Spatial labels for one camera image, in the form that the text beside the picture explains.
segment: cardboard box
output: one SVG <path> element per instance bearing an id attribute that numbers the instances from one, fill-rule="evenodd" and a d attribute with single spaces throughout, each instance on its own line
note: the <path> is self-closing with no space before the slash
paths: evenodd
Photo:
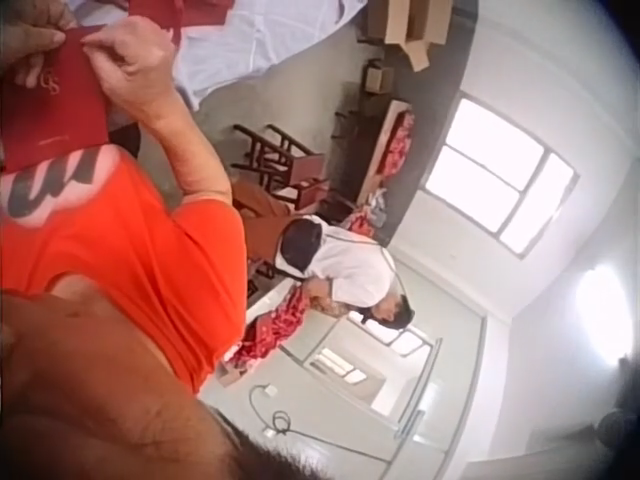
<path id="1" fill-rule="evenodd" d="M 412 0 L 369 0 L 367 36 L 387 45 L 401 45 L 407 38 Z"/>
<path id="2" fill-rule="evenodd" d="M 393 68 L 375 65 L 367 67 L 364 89 L 368 93 L 391 93 L 393 90 Z"/>
<path id="3" fill-rule="evenodd" d="M 429 45 L 444 44 L 453 0 L 369 0 L 367 35 L 398 45 L 414 71 L 429 66 Z"/>

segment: table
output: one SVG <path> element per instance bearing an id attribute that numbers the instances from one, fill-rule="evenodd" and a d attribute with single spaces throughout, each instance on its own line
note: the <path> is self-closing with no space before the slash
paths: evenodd
<path id="1" fill-rule="evenodd" d="M 411 110 L 411 104 L 391 100 L 382 116 L 358 119 L 358 131 L 347 148 L 347 163 L 336 190 L 347 200 L 362 206 L 369 195 L 380 188 L 383 176 L 378 173 L 389 137 L 398 116 Z"/>

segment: window frame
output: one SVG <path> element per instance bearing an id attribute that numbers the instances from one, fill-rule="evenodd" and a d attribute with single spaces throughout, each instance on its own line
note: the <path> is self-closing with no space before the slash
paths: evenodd
<path id="1" fill-rule="evenodd" d="M 373 333 L 369 328 L 367 328 L 366 325 L 362 325 L 362 323 L 360 321 L 353 320 L 348 315 L 347 315 L 346 319 L 347 319 L 347 321 L 349 321 L 349 322 L 357 325 L 358 327 L 360 327 L 362 330 L 364 330 L 367 333 L 367 335 L 371 336 L 377 342 L 381 343 L 385 347 L 389 347 L 395 354 L 399 355 L 402 358 L 407 358 L 407 357 L 413 355 L 414 353 L 418 352 L 419 350 L 421 350 L 425 346 L 428 346 L 429 348 L 433 348 L 433 344 L 427 339 L 427 336 L 422 331 L 418 330 L 417 328 L 415 328 L 415 327 L 413 327 L 411 325 L 409 325 L 404 330 L 397 330 L 398 335 L 393 340 L 389 340 L 388 342 L 385 342 L 380 337 L 378 337 L 375 333 Z M 399 353 L 397 350 L 394 350 L 392 348 L 392 345 L 394 344 L 394 342 L 397 342 L 400 339 L 400 337 L 402 336 L 402 334 L 404 334 L 405 332 L 410 333 L 412 335 L 415 335 L 420 340 L 421 343 L 420 343 L 419 346 L 417 346 L 416 348 L 414 348 L 410 352 L 403 354 L 403 353 Z"/>
<path id="2" fill-rule="evenodd" d="M 533 174 L 531 175 L 531 178 L 529 178 L 529 180 L 527 181 L 526 185 L 524 186 L 524 188 L 522 190 L 518 190 L 518 188 L 516 188 L 513 185 L 509 184 L 509 182 L 504 180 L 498 174 L 494 173 L 491 169 L 487 168 L 485 165 L 482 165 L 477 160 L 469 157 L 468 155 L 464 154 L 463 152 L 459 151 L 457 148 L 455 148 L 452 145 L 449 145 L 447 143 L 447 136 L 449 134 L 449 131 L 451 130 L 451 126 L 453 125 L 453 121 L 455 119 L 455 116 L 456 116 L 456 113 L 457 113 L 458 108 L 460 106 L 460 103 L 463 100 L 468 100 L 468 101 L 478 105 L 479 107 L 482 107 L 483 109 L 487 110 L 488 112 L 493 113 L 497 117 L 499 117 L 502 120 L 504 120 L 505 122 L 507 122 L 509 125 L 517 128 L 522 133 L 524 133 L 525 135 L 529 136 L 531 139 L 535 140 L 544 149 L 543 152 L 542 152 L 542 155 L 540 156 L 540 160 L 538 161 L 538 164 L 536 165 L 536 168 L 533 171 Z M 518 192 L 518 195 L 519 195 L 518 201 L 515 203 L 515 205 L 513 206 L 513 209 L 509 213 L 509 215 L 507 215 L 505 217 L 504 221 L 502 222 L 502 224 L 500 225 L 498 230 L 496 230 L 495 232 L 492 232 L 487 227 L 485 227 L 482 223 L 480 223 L 478 220 L 473 218 L 471 215 L 469 215 L 466 212 L 464 212 L 463 210 L 459 209 L 454 204 L 452 204 L 449 201 L 447 201 L 446 199 L 440 197 L 436 193 L 431 192 L 427 188 L 427 182 L 429 181 L 429 178 L 431 177 L 431 174 L 433 173 L 433 170 L 434 170 L 434 168 L 436 166 L 436 163 L 438 162 L 438 158 L 440 156 L 440 153 L 442 152 L 442 150 L 443 150 L 443 148 L 445 146 L 450 148 L 451 150 L 453 150 L 455 153 L 463 156 L 465 159 L 471 161 L 474 165 L 482 168 L 484 171 L 488 172 L 490 175 L 492 175 L 493 177 L 497 178 L 500 182 L 504 183 L 505 185 L 509 186 L 510 188 L 513 188 L 515 191 Z M 553 155 L 553 154 L 557 155 L 558 158 L 560 158 L 560 160 L 562 160 L 567 166 L 569 166 L 569 168 L 571 168 L 571 170 L 573 170 L 573 176 L 571 177 L 571 180 L 569 181 L 569 183 L 567 183 L 567 186 L 564 189 L 564 192 L 563 192 L 562 197 L 560 199 L 560 203 L 558 204 L 558 209 L 556 210 L 556 214 L 552 215 L 544 223 L 544 225 L 540 228 L 538 233 L 531 238 L 531 240 L 529 241 L 527 246 L 522 250 L 522 252 L 518 253 L 518 252 L 512 250 L 511 247 L 509 247 L 509 245 L 504 243 L 500 239 L 500 236 L 504 233 L 504 231 L 507 229 L 507 227 L 513 221 L 514 217 L 516 216 L 516 214 L 518 213 L 518 211 L 522 207 L 522 204 L 523 204 L 524 200 L 527 197 L 527 193 L 531 190 L 531 187 L 533 186 L 535 181 L 538 179 L 538 177 L 542 173 L 542 171 L 544 169 L 544 166 L 546 165 L 547 161 L 549 160 L 549 157 L 551 155 Z M 578 174 L 578 172 L 574 168 L 574 166 L 571 165 L 567 160 L 565 160 L 565 158 L 562 157 L 558 152 L 556 152 L 555 150 L 551 149 L 551 147 L 549 147 L 549 145 L 547 143 L 543 142 L 538 136 L 534 135 L 529 130 L 524 128 L 522 125 L 520 125 L 518 122 L 515 122 L 514 120 L 512 120 L 508 116 L 504 115 L 503 113 L 497 111 L 495 108 L 491 107 L 490 105 L 488 105 L 487 103 L 483 102 L 482 100 L 479 100 L 478 98 L 476 98 L 476 97 L 474 97 L 472 95 L 469 95 L 468 93 L 466 93 L 464 91 L 459 91 L 457 96 L 456 96 L 456 98 L 455 98 L 455 100 L 454 100 L 454 102 L 453 102 L 453 105 L 452 105 L 452 107 L 451 107 L 451 109 L 449 111 L 449 114 L 447 116 L 447 120 L 446 120 L 445 126 L 444 126 L 444 128 L 443 128 L 443 130 L 442 130 L 442 132 L 440 134 L 440 138 L 438 139 L 438 143 L 436 145 L 436 149 L 435 149 L 435 151 L 434 151 L 434 153 L 432 155 L 431 160 L 429 161 L 429 164 L 427 166 L 427 170 L 426 170 L 426 172 L 425 172 L 425 174 L 424 174 L 424 176 L 423 176 L 423 178 L 421 180 L 420 189 L 424 193 L 429 195 L 430 197 L 438 200 L 439 202 L 442 202 L 444 205 L 446 205 L 447 207 L 449 207 L 450 209 L 455 211 L 457 214 L 461 215 L 463 218 L 465 218 L 466 220 L 471 222 L 474 226 L 480 228 L 480 230 L 482 230 L 484 233 L 486 233 L 491 238 L 493 238 L 499 245 L 501 245 L 503 248 L 505 248 L 507 251 L 509 251 L 512 255 L 515 255 L 520 260 L 523 260 L 524 258 L 526 258 L 529 255 L 529 253 L 531 253 L 531 251 L 536 247 L 538 242 L 540 242 L 540 240 L 542 239 L 542 237 L 546 233 L 547 229 L 549 228 L 549 226 L 551 225 L 551 223 L 553 222 L 555 217 L 559 214 L 559 212 L 562 210 L 562 208 L 564 207 L 565 203 L 567 202 L 567 200 L 571 196 L 571 193 L 575 189 L 575 187 L 576 187 L 576 185 L 577 185 L 579 180 L 580 180 L 580 175 Z"/>
<path id="3" fill-rule="evenodd" d="M 336 372 L 333 368 L 331 368 L 330 366 L 328 366 L 326 363 L 322 362 L 322 360 L 319 359 L 319 357 L 325 357 L 328 358 L 326 355 L 323 355 L 324 350 L 328 350 L 331 352 L 331 354 L 335 355 L 336 357 L 340 358 L 342 361 L 344 361 L 345 363 L 348 363 L 351 366 L 351 369 L 346 371 L 344 374 L 339 374 L 338 372 Z M 316 353 L 316 355 L 314 356 L 314 358 L 311 360 L 310 362 L 310 366 L 314 367 L 314 368 L 318 368 L 320 367 L 322 368 L 327 368 L 331 371 L 331 373 L 333 375 L 335 375 L 336 377 L 340 378 L 341 380 L 344 381 L 344 383 L 346 383 L 347 385 L 349 385 L 350 387 L 354 387 L 356 385 L 360 385 L 363 382 L 366 382 L 369 379 L 369 375 L 367 374 L 367 372 L 365 372 L 364 370 L 362 370 L 361 368 L 357 367 L 356 365 L 353 365 L 350 361 L 348 361 L 347 359 L 341 357 L 339 354 L 337 354 L 336 352 L 334 352 L 333 350 L 331 350 L 329 347 L 323 347 L 318 353 Z M 349 381 L 347 381 L 347 377 L 352 374 L 353 372 L 360 372 L 364 375 L 364 378 L 362 380 L 359 380 L 355 383 L 351 383 Z"/>

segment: cable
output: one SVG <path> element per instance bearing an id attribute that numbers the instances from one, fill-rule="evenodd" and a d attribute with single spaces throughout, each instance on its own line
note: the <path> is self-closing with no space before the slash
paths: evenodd
<path id="1" fill-rule="evenodd" d="M 276 435 L 282 435 L 283 437 L 286 437 L 288 434 L 293 434 L 293 435 L 298 435 L 300 437 L 304 437 L 304 438 L 308 438 L 309 440 L 313 440 L 319 443 L 323 443 L 325 445 L 329 445 L 331 447 L 335 447 L 335 448 L 339 448 L 341 450 L 344 450 L 346 452 L 350 452 L 350 453 L 355 453 L 356 455 L 360 455 L 362 457 L 366 457 L 366 458 L 370 458 L 372 460 L 377 460 L 378 462 L 382 462 L 384 464 L 388 464 L 389 460 L 382 458 L 382 457 L 378 457 L 376 455 L 372 455 L 370 453 L 367 452 L 363 452 L 361 450 L 357 450 L 355 448 L 351 448 L 351 447 L 346 447 L 344 445 L 340 445 L 339 443 L 335 443 L 329 440 L 324 440 L 322 438 L 316 437 L 314 435 L 310 435 L 308 433 L 304 433 L 301 432 L 299 430 L 293 430 L 291 428 L 292 425 L 292 421 L 291 421 L 291 417 L 289 416 L 289 414 L 287 412 L 285 412 L 284 410 L 276 410 L 275 412 L 273 412 L 272 416 L 271 416 L 271 423 L 267 422 L 264 417 L 262 415 L 260 415 L 260 412 L 258 411 L 258 408 L 255 405 L 254 402 L 254 395 L 257 391 L 266 391 L 268 385 L 255 385 L 251 388 L 251 390 L 249 390 L 249 405 L 251 405 L 251 409 L 253 410 L 253 413 L 256 415 L 256 417 L 258 417 L 258 419 L 262 422 L 262 424 L 266 427 L 266 428 L 270 428 L 272 429 L 274 432 L 276 432 Z"/>

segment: black hair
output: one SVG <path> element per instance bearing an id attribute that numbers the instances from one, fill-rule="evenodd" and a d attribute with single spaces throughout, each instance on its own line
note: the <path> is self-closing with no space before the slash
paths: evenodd
<path id="1" fill-rule="evenodd" d="M 391 320 L 390 322 L 387 320 L 380 320 L 376 318 L 375 315 L 373 315 L 371 308 L 360 309 L 360 313 L 363 316 L 363 325 L 371 320 L 391 330 L 404 330 L 411 324 L 411 322 L 413 321 L 413 317 L 416 314 L 416 312 L 411 308 L 409 299 L 406 295 L 402 295 L 400 297 L 400 305 L 398 306 L 398 310 L 396 311 L 393 320 Z"/>
<path id="2" fill-rule="evenodd" d="M 233 480 L 331 480 L 302 458 L 259 444 L 223 417 L 233 449 L 228 459 Z"/>

